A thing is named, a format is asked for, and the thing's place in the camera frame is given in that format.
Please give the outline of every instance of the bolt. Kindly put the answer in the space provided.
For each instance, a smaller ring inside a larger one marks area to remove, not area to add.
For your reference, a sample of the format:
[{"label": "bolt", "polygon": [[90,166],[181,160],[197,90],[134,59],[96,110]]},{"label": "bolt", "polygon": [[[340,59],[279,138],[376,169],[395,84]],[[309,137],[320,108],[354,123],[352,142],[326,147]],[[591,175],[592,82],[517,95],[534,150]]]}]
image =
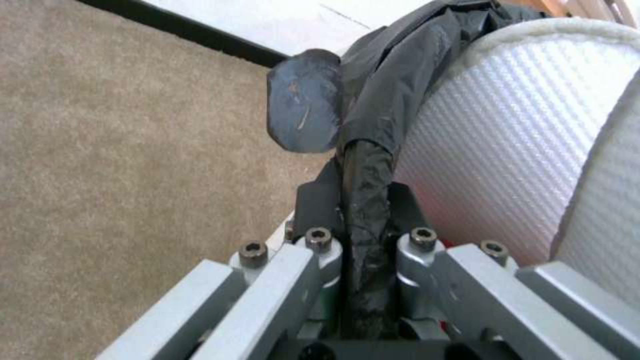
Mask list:
[{"label": "bolt", "polygon": [[436,232],[428,227],[416,227],[411,230],[409,240],[413,246],[422,252],[432,251],[438,241]]},{"label": "bolt", "polygon": [[331,231],[324,227],[312,227],[305,235],[305,245],[308,249],[320,254],[331,250]]},{"label": "bolt", "polygon": [[480,242],[480,250],[489,255],[500,266],[507,265],[509,250],[506,246],[495,240],[485,240]]},{"label": "bolt", "polygon": [[286,243],[293,241],[293,220],[287,220],[284,223],[284,241]]},{"label": "bolt", "polygon": [[259,268],[267,263],[269,249],[263,244],[256,241],[250,241],[240,247],[238,255],[240,256],[240,264],[248,268]]}]

